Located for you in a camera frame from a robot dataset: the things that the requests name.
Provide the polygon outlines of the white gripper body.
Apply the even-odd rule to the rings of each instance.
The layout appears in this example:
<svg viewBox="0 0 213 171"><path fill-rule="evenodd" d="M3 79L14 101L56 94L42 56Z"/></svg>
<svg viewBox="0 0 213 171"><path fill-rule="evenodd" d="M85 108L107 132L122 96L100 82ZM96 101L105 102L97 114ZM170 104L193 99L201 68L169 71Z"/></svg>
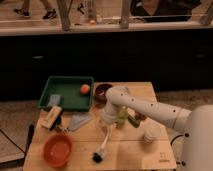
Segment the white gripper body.
<svg viewBox="0 0 213 171"><path fill-rule="evenodd" d="M102 109L101 119L107 124L113 124L117 119L117 107L107 103Z"/></svg>

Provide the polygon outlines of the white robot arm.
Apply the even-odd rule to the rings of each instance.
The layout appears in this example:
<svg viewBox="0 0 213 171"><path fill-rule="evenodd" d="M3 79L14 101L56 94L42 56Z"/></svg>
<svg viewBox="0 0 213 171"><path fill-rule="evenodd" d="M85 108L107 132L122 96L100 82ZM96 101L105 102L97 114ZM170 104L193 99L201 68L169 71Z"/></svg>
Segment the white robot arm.
<svg viewBox="0 0 213 171"><path fill-rule="evenodd" d="M184 136L181 171L213 171L213 105L190 111L156 101L138 99L128 88L114 86L106 92L107 103L101 112L107 124L116 121L120 107L130 108Z"/></svg>

